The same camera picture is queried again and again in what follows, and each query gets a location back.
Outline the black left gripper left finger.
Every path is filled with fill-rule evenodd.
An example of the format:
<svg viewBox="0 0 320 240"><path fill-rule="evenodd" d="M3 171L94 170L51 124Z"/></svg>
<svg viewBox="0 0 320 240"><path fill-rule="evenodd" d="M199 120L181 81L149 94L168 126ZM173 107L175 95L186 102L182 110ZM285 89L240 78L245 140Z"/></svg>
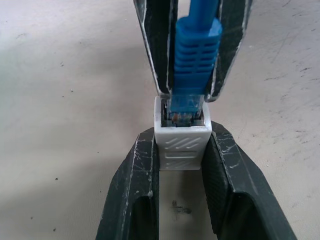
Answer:
<svg viewBox="0 0 320 240"><path fill-rule="evenodd" d="M154 128L141 132L115 172L96 240L159 240L160 160Z"/></svg>

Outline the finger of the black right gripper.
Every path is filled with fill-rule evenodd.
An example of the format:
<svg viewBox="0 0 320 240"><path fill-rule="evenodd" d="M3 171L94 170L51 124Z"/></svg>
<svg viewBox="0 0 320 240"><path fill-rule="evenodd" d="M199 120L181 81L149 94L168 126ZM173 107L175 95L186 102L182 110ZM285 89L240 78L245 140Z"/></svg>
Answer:
<svg viewBox="0 0 320 240"><path fill-rule="evenodd" d="M179 0L133 0L159 95L172 94L178 3Z"/></svg>
<svg viewBox="0 0 320 240"><path fill-rule="evenodd" d="M222 35L204 97L206 102L216 101L223 91L246 34L252 4L253 0L218 0L216 16L222 25Z"/></svg>

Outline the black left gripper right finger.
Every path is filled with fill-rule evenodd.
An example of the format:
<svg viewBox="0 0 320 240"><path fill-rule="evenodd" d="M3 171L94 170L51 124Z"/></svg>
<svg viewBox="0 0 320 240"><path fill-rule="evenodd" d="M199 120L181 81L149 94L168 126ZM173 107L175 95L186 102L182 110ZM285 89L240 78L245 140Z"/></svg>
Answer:
<svg viewBox="0 0 320 240"><path fill-rule="evenodd" d="M221 124L212 125L201 171L217 240L298 240L263 172Z"/></svg>

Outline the white coupler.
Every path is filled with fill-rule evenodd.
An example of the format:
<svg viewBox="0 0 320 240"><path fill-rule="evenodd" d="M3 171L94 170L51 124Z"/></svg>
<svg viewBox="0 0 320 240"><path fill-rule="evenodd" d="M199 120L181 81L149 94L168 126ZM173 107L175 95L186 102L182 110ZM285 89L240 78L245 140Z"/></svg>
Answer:
<svg viewBox="0 0 320 240"><path fill-rule="evenodd" d="M191 126L171 126L164 120L164 103L154 100L154 135L158 147L161 171L199 170L206 146L212 134L210 111L202 105L200 121Z"/></svg>

